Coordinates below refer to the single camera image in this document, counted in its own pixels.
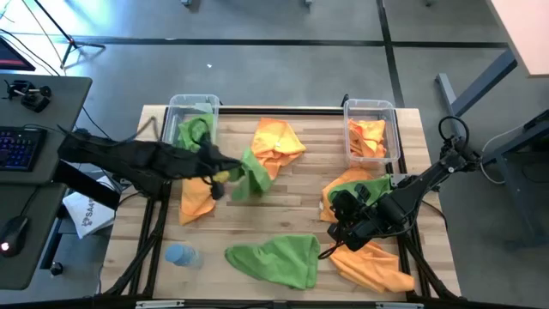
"gray floor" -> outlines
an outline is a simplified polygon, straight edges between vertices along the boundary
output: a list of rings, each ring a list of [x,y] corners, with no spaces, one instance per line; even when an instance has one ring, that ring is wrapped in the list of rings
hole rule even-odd
[[[39,28],[28,22],[28,12],[17,3],[6,13],[15,23],[0,21],[0,27],[37,33]],[[429,9],[421,0],[385,0],[384,4],[392,40],[504,41],[483,1],[436,0]],[[67,0],[50,1],[46,6],[66,30],[82,35],[382,38],[374,0],[316,0],[310,10],[298,0],[202,0],[200,7],[192,11],[179,0]],[[54,28],[46,28],[55,33]],[[57,63],[46,41],[38,41],[33,35],[21,38],[29,45],[39,45],[40,55]],[[86,107],[115,138],[135,131],[143,105],[167,104],[174,94],[217,94],[226,105],[338,106],[344,93],[394,101],[382,47],[109,45],[100,53],[87,47],[82,51],[71,54],[69,62],[74,65],[67,74],[94,79]],[[395,48],[405,106],[420,109],[433,161],[442,144],[437,121],[445,115],[435,75],[448,73],[455,91],[460,93],[501,52]],[[525,75],[519,66],[463,117],[471,128],[471,144],[476,149],[480,150],[491,136],[549,107],[549,81],[529,80]],[[78,125],[99,134],[85,117],[79,118]],[[505,187],[492,185],[480,173],[463,174],[444,183],[440,197],[449,220],[449,238],[463,295],[470,300],[548,307],[545,287],[549,283],[549,248],[505,249],[506,240],[522,237],[522,227]],[[540,215],[549,218],[546,211]],[[70,276],[51,279],[44,270],[38,270],[29,289],[0,292],[0,302],[92,294],[105,248],[106,240],[102,238],[78,241],[74,236],[63,236],[58,258],[74,265]]]

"black desk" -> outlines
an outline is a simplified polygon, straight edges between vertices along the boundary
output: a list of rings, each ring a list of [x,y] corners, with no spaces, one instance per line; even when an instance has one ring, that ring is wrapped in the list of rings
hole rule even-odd
[[[8,82],[28,80],[35,87],[47,85],[51,88],[53,97],[51,104],[41,113],[28,111],[21,106],[19,100],[0,100],[3,105],[0,125],[21,126],[33,123],[55,128],[55,124],[59,124],[69,130],[74,127],[92,84],[92,80],[87,77],[0,75],[0,81],[4,79]],[[33,171],[36,179],[51,179],[58,164],[57,148],[62,140],[61,134],[48,132],[45,146]],[[25,173],[9,173],[18,183],[27,182],[24,177],[28,175]],[[34,185],[6,185],[3,182],[4,184],[0,184],[0,226],[19,215],[34,190]],[[0,256],[0,289],[23,289],[30,283],[65,189],[65,185],[51,183],[40,187],[27,209],[30,225],[21,253],[10,258]]]

